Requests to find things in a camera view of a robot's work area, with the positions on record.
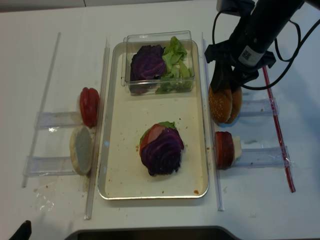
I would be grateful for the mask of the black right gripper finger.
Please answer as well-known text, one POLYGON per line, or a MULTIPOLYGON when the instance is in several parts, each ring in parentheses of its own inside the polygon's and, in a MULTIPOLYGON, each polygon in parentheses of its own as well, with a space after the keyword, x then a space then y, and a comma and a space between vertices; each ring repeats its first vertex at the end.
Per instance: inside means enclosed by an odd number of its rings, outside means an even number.
POLYGON ((244 81, 244 76, 246 74, 237 68, 228 68, 228 82, 230 86, 231 93, 233 94, 238 88, 241 88, 240 83, 244 81))

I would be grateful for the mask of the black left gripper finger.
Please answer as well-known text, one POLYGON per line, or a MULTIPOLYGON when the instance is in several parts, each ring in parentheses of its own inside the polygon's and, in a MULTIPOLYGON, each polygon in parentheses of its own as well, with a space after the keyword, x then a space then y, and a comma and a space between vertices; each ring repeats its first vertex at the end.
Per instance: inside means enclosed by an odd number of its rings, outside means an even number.
POLYGON ((214 73, 211 80, 211 89, 213 92, 230 89, 232 67, 223 61, 216 61, 214 73))

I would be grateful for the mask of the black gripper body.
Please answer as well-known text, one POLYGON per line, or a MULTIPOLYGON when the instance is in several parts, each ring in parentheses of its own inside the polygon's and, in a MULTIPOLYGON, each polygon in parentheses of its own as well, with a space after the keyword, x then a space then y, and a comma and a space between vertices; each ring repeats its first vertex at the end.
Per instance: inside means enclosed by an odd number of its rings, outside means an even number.
POLYGON ((210 44, 205 50, 205 59, 208 63, 223 61, 234 69, 245 73, 246 84, 258 78, 258 70, 276 63, 273 52, 268 51, 258 42, 255 35, 243 32, 239 35, 233 33, 228 40, 210 44))

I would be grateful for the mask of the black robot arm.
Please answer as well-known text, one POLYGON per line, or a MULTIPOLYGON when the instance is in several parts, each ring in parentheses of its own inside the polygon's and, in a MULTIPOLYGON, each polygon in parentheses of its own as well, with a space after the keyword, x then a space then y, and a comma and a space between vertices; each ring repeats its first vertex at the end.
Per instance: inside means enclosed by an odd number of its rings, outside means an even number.
POLYGON ((292 57, 286 60, 287 67, 274 82, 261 87, 248 86, 247 83, 259 77, 259 69, 271 68, 277 59, 283 60, 279 51, 273 53, 268 49, 271 44, 278 48, 277 36, 303 4, 303 0, 217 1, 218 14, 239 16, 240 19, 228 40, 213 42, 205 50, 206 62, 215 62, 209 89, 214 93, 234 91, 239 87, 261 91, 276 85, 288 72, 308 37, 319 26, 318 21, 305 36, 301 36, 300 26, 295 24, 297 47, 292 57))

